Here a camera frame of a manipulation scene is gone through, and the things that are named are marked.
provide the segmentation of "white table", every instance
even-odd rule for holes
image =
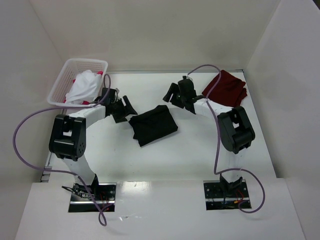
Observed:
[[[242,80],[242,72],[232,73]],[[166,104],[162,101],[182,73],[112,74],[112,88],[127,95],[141,114]],[[216,73],[192,74],[198,94]],[[178,132],[139,147],[131,126],[115,124],[112,117],[87,130],[86,158],[99,181],[117,182],[115,212],[106,213],[108,227],[98,214],[68,213],[73,177],[52,173],[49,183],[34,183],[21,219],[17,240],[34,239],[304,239],[287,185],[276,178],[259,121],[248,92],[242,101],[256,134],[246,155],[245,168],[254,172],[266,191],[261,211],[206,211],[203,181],[213,175],[217,131],[213,119],[167,104]],[[227,166],[221,147],[218,169]],[[54,155],[54,169],[66,166]],[[259,185],[248,174],[253,208],[262,199]]]

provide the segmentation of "folded cloth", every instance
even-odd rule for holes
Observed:
[[[102,83],[102,73],[93,73],[91,70],[79,73],[70,91],[65,95],[66,104],[83,104],[92,102],[99,94]]]
[[[203,90],[202,94],[204,96],[207,96],[209,90],[217,82],[218,77],[219,75]],[[244,88],[245,85],[246,83],[244,81],[222,70],[221,79],[208,98],[217,104],[235,108],[240,106],[241,101],[247,96],[247,89]]]
[[[129,124],[134,131],[133,139],[138,140],[140,147],[178,130],[166,105],[158,105],[153,110],[133,116]]]

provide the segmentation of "wire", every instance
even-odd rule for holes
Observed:
[[[109,76],[109,74],[105,74],[104,76],[103,76],[103,86],[104,86],[104,88],[106,88],[106,76],[108,75],[108,78],[110,79],[110,76]]]
[[[68,186],[61,186],[64,190],[67,190],[68,192],[71,192],[73,194],[77,194],[71,187]]]
[[[256,213],[258,212],[262,207],[263,205],[265,204],[265,201],[266,201],[266,192],[265,192],[265,188],[264,186],[262,185],[261,181],[257,178],[257,176],[247,170],[247,169],[244,169],[244,168],[228,168],[228,169],[225,169],[225,170],[221,170],[221,171],[217,171],[217,167],[218,167],[218,160],[219,160],[219,153],[220,153],[220,144],[221,144],[221,133],[220,133],[220,128],[219,128],[219,123],[218,123],[218,118],[217,118],[217,115],[215,113],[215,111],[213,110],[213,108],[211,107],[210,103],[209,103],[209,95],[212,93],[212,91],[215,89],[215,87],[217,86],[217,84],[219,83],[220,79],[221,79],[221,71],[220,69],[215,66],[215,65],[212,65],[212,64],[204,64],[204,65],[201,65],[201,66],[198,66],[196,67],[195,69],[193,69],[192,71],[190,71],[187,76],[189,76],[190,74],[192,74],[194,71],[202,68],[202,67],[213,67],[215,69],[218,70],[218,74],[219,74],[219,77],[217,79],[217,81],[215,82],[215,84],[210,88],[209,92],[207,93],[207,95],[205,96],[205,101],[206,101],[206,104],[208,105],[212,115],[213,115],[213,118],[214,118],[214,121],[215,121],[215,125],[216,125],[216,130],[217,130],[217,146],[216,146],[216,153],[215,153],[215,160],[214,160],[214,167],[213,167],[213,173],[215,175],[220,175],[220,174],[223,174],[225,172],[229,172],[229,171],[243,171],[243,172],[246,172],[248,174],[251,174],[255,180],[259,183],[260,187],[261,187],[261,190],[262,190],[262,202],[260,204],[260,206],[258,208],[256,208],[255,210],[252,210],[252,211],[246,211],[246,210],[243,210],[241,208],[241,205],[245,202],[248,202],[248,200],[244,200],[244,201],[241,201],[239,204],[238,204],[238,208],[241,212],[244,212],[246,214],[253,214],[253,213]]]
[[[104,199],[103,199],[101,193],[100,193],[100,197],[101,197],[101,202],[102,202],[102,208],[104,208],[105,204],[104,204]]]
[[[112,203],[108,203],[105,207],[102,208],[102,211],[108,210],[110,206],[112,206]]]
[[[51,110],[63,110],[63,109],[89,109],[89,108],[94,108],[96,106],[98,106],[100,103],[102,103],[106,97],[108,96],[109,94],[109,91],[110,91],[110,88],[111,88],[111,78],[110,78],[110,75],[109,74],[105,74],[103,79],[105,77],[108,77],[109,78],[109,87],[108,87],[108,90],[106,91],[105,95],[103,96],[103,98],[97,102],[95,105],[93,106],[69,106],[69,107],[63,107],[63,106],[55,106],[55,107],[48,107],[48,108],[45,108],[45,109],[42,109],[42,110],[39,110],[39,111],[36,111],[34,113],[31,113],[30,115],[26,116],[19,124],[18,126],[16,127],[16,129],[14,130],[14,133],[13,133],[13,137],[12,137],[12,144],[13,144],[13,149],[14,149],[14,152],[15,154],[18,156],[18,158],[25,164],[27,165],[28,167],[32,168],[32,169],[35,169],[35,170],[38,170],[38,171],[46,171],[46,172],[51,172],[51,173],[63,173],[63,174],[70,174],[70,175],[73,175],[75,177],[77,177],[81,183],[83,184],[85,190],[87,191],[87,193],[89,194],[94,206],[96,207],[96,209],[99,211],[99,216],[98,216],[98,220],[99,220],[99,223],[102,225],[102,226],[107,226],[107,219],[104,215],[104,212],[103,212],[103,209],[101,209],[99,207],[99,205],[97,204],[94,196],[91,194],[91,191],[89,189],[89,187],[86,185],[85,181],[81,178],[81,176],[77,175],[76,173],[72,172],[72,171],[65,171],[65,170],[53,170],[53,169],[45,169],[44,167],[39,167],[39,166],[34,166],[32,165],[31,163],[27,162],[22,156],[21,154],[19,153],[18,151],[18,148],[17,148],[17,134],[18,134],[18,131],[19,129],[21,128],[21,126],[30,118],[32,118],[33,116],[37,115],[37,114],[40,114],[40,113],[43,113],[43,112],[47,112],[47,111],[51,111]]]
[[[241,197],[242,197],[242,198],[240,199],[240,201],[243,201],[244,198],[245,198],[244,194],[243,194],[239,189],[238,189],[237,191],[240,193],[240,195],[241,195]]]
[[[116,92],[116,97],[115,97],[114,102],[116,102],[118,100],[118,91],[116,90],[115,92]]]

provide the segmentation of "black cloth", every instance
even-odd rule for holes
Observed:
[[[166,105],[158,105],[153,110],[133,116],[129,124],[134,131],[133,139],[138,140],[140,147],[178,130]]]

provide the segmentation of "white wall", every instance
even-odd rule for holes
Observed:
[[[281,0],[244,73],[278,176],[306,239],[318,240],[320,10],[312,0]]]
[[[48,107],[46,97],[62,60],[28,0],[0,1],[0,239],[15,238],[29,195],[39,173],[15,156],[12,135],[28,114]],[[44,166],[54,113],[28,122],[18,148],[31,163]]]
[[[279,0],[30,0],[63,60],[109,70],[243,69]]]

